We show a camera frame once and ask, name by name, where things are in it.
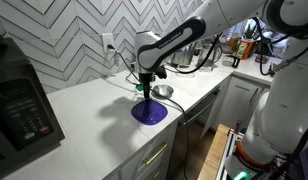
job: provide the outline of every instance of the bottle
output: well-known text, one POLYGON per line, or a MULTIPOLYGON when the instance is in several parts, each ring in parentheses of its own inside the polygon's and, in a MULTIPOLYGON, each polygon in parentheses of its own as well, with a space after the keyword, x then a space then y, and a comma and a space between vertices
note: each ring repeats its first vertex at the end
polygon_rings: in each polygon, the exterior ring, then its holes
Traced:
POLYGON ((231 39, 228 41, 227 45, 230 46, 233 51, 235 51, 238 40, 239 40, 238 32, 235 32, 234 35, 231 37, 231 39))

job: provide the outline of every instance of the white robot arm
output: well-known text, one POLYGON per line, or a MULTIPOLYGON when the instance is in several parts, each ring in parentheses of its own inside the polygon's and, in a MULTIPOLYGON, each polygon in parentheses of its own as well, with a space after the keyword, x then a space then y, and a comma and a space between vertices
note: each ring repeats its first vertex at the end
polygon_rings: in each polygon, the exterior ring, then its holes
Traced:
POLYGON ((144 96, 149 98, 152 72, 166 57, 254 16, 292 37, 280 67, 290 66, 276 74, 269 94, 259 101, 240 144, 243 160, 233 155, 227 159, 226 169, 232 177, 242 170, 253 177, 277 152, 292 153, 308 127, 308 51, 301 53, 308 47, 308 0, 207 0, 165 37, 141 32, 135 39, 137 71, 144 96))

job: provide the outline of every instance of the electrical outlet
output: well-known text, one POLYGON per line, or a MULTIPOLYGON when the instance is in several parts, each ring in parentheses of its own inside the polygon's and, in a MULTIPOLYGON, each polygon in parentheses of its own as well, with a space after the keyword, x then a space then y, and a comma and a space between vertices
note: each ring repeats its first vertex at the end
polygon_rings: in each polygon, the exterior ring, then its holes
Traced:
POLYGON ((107 45, 111 44, 114 46, 114 39, 113 39, 113 33, 105 33, 102 34, 102 40, 103 40, 103 48, 105 53, 114 52, 113 49, 109 49, 107 45))

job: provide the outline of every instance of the cabinet door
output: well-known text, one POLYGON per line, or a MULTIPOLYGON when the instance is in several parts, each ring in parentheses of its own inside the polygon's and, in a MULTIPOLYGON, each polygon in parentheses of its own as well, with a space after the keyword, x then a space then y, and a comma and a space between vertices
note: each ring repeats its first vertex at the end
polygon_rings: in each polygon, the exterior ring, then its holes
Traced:
POLYGON ((262 97, 262 95, 264 93, 267 93, 269 91, 270 91, 270 87, 265 85, 265 87, 263 87, 263 90, 260 93, 257 93, 257 95, 255 95, 255 97, 254 97, 255 103, 254 103, 253 107, 250 108, 250 111, 249 111, 249 113, 246 116, 246 120, 244 122, 242 122, 240 129, 242 129, 244 127, 248 127, 248 125, 249 125, 249 123, 251 121, 251 118, 253 116, 254 110, 255 110, 255 108, 257 106, 257 102, 259 101, 259 99, 262 97))
POLYGON ((217 126, 224 124, 230 128, 235 128, 238 120, 241 120, 243 124, 261 90, 262 88, 258 85, 232 77, 222 102, 222 108, 219 112, 221 115, 216 122, 217 126))

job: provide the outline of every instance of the white countertop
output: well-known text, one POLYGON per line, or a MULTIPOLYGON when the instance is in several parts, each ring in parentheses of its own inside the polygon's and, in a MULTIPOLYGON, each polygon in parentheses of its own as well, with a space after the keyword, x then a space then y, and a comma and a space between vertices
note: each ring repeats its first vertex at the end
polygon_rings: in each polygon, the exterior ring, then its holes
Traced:
MULTIPOLYGON (((263 65, 265 72, 270 62, 280 60, 271 58, 263 65)), ((241 61, 237 69, 223 66, 221 60, 216 64, 218 67, 212 72, 195 72, 195 78, 168 72, 167 79, 157 78, 153 85, 172 86, 171 99, 188 110, 231 73, 266 84, 272 81, 271 77, 260 74, 254 58, 241 61)), ((124 71, 48 94, 65 139, 59 148, 4 179, 102 179, 181 117, 174 104, 162 100, 168 115, 160 123, 147 126, 135 120, 131 109, 143 97, 134 91, 134 85, 125 81, 128 73, 124 71)))

